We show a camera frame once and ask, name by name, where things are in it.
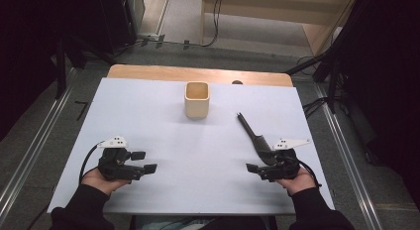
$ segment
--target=floor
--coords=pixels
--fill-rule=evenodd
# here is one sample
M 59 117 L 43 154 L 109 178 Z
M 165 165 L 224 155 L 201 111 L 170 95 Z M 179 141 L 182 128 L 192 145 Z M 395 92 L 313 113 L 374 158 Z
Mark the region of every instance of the floor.
M 166 42 L 191 44 L 199 43 L 199 28 L 196 11 L 197 0 L 168 0 L 161 26 L 151 26 L 153 30 L 143 31 L 144 36 L 158 38 L 164 35 Z M 214 35 L 213 15 L 206 15 L 205 42 L 211 41 Z M 144 48 L 129 48 L 118 60 L 121 63 L 161 64 L 217 67 L 242 70 L 279 72 L 289 69 L 312 56 L 301 25 L 286 22 L 246 19 L 232 16 L 220 16 L 219 36 L 212 49 L 190 48 L 182 51 L 182 45 L 164 45 L 155 49 L 153 45 Z M 48 137 L 42 140 L 35 162 L 27 166 L 28 175 L 24 184 L 17 187 L 17 195 L 9 200 L 13 202 L 10 209 L 3 209 L 0 217 L 1 229 L 23 229 L 48 204 L 53 196 L 54 187 L 60 177 L 66 158 L 71 152 L 77 138 L 78 130 L 83 123 L 81 102 L 89 102 L 96 91 L 101 77 L 107 75 L 109 66 L 101 60 L 91 60 L 84 70 L 72 70 L 74 83 L 70 86 L 60 114 L 51 120 Z M 315 70 L 308 67 L 303 72 L 292 76 L 302 104 L 312 102 L 319 97 L 317 87 L 326 87 L 327 83 L 315 84 L 310 75 Z M 9 135 L 0 143 L 2 155 L 0 160 L 3 174 L 0 175 L 0 187 L 6 189 L 17 174 L 19 163 L 25 160 L 26 153 L 34 153 L 34 137 L 43 126 L 46 117 L 54 104 L 55 86 L 48 88 L 34 105 L 22 116 Z M 349 170 L 337 144 L 337 137 L 328 122 L 328 109 L 323 107 L 308 119 L 323 165 L 324 173 L 331 187 L 336 208 L 342 211 L 355 224 L 357 229 L 420 229 L 420 214 L 404 188 L 400 177 L 387 167 L 375 167 L 368 164 L 361 143 L 351 119 L 340 111 L 334 116 L 338 120 L 346 147 L 356 163 L 357 173 L 362 178 L 367 197 L 371 200 L 379 226 L 372 227 L 369 218 L 363 212 L 359 202 L 357 187 L 349 178 Z M 129 216 L 107 215 L 117 229 L 128 229 Z M 287 229 L 294 216 L 277 216 L 278 229 Z M 50 226 L 50 217 L 43 214 L 33 229 L 46 229 Z

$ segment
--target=metal frame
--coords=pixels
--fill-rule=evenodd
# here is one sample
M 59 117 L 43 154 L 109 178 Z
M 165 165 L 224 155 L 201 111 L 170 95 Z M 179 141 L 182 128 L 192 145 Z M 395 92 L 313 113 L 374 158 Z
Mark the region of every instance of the metal frame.
M 3 225 L 10 209 L 12 208 L 12 205 L 14 204 L 20 190 L 25 183 L 25 180 L 31 172 L 35 162 L 37 161 L 37 158 L 40 155 L 43 146 L 49 137 L 59 114 L 62 111 L 62 108 L 67 102 L 68 96 L 70 95 L 73 88 L 73 83 L 77 77 L 78 72 L 76 68 L 72 68 L 67 76 L 68 87 L 65 90 L 64 95 L 61 99 L 58 99 L 53 103 L 49 114 L 41 125 L 41 128 L 32 141 L 31 146 L 28 148 L 28 151 L 22 158 L 19 166 L 16 168 L 6 187 L 3 188 L 0 196 L 0 227 Z
M 327 96 L 325 90 L 319 84 L 315 83 L 315 89 L 319 97 Z M 343 159 L 343 164 L 346 168 L 356 198 L 358 199 L 359 206 L 362 210 L 365 221 L 367 222 L 367 227 L 370 230 L 381 230 L 383 227 L 377 216 L 373 202 L 368 194 L 368 189 L 365 186 L 362 176 L 359 173 L 358 167 L 353 159 L 352 152 L 347 145 L 347 141 L 340 128 L 339 121 L 337 120 L 336 115 L 331 112 L 327 104 L 323 105 L 323 109 L 334 139 L 337 143 L 340 156 Z

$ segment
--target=white tabletop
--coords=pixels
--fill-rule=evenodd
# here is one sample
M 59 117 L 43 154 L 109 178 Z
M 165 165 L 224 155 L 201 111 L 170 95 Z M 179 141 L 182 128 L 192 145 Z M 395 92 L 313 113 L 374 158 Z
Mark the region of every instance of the white tabletop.
M 334 208 L 302 106 L 293 87 L 210 83 L 207 118 L 184 115 L 181 81 L 104 78 L 63 170 L 48 212 L 65 207 L 78 185 L 86 154 L 97 143 L 123 136 L 129 152 L 145 151 L 143 161 L 157 171 L 112 193 L 105 212 L 170 215 L 274 215 L 294 213 L 285 189 L 247 172 L 263 166 L 237 113 L 270 145 L 279 138 L 309 139 L 295 148 L 322 183 L 321 194 Z M 102 150 L 90 157 L 96 167 Z

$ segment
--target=black sleeve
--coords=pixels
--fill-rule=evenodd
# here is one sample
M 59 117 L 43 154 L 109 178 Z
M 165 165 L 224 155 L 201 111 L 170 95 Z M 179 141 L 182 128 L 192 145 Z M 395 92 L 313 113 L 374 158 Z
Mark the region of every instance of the black sleeve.
M 81 184 L 66 208 L 52 210 L 51 230 L 114 229 L 103 217 L 103 207 L 109 196 L 99 189 Z
M 325 229 L 354 230 L 352 223 L 339 211 L 331 210 L 319 189 L 308 188 L 291 196 L 296 211 L 296 222 L 290 230 Z

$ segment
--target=hand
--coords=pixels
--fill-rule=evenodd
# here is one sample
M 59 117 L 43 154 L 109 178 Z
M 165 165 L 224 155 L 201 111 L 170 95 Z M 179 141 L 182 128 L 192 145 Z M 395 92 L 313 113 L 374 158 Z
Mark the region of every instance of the hand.
M 111 192 L 117 190 L 117 188 L 126 185 L 129 183 L 129 180 L 114 179 L 107 180 L 99 171 L 99 169 L 94 169 L 86 173 L 83 177 L 81 183 L 95 187 L 107 195 L 110 195 Z
M 315 187 L 315 181 L 312 175 L 304 168 L 300 168 L 294 179 L 276 179 L 277 183 L 287 188 L 290 195 L 293 195 L 303 189 Z

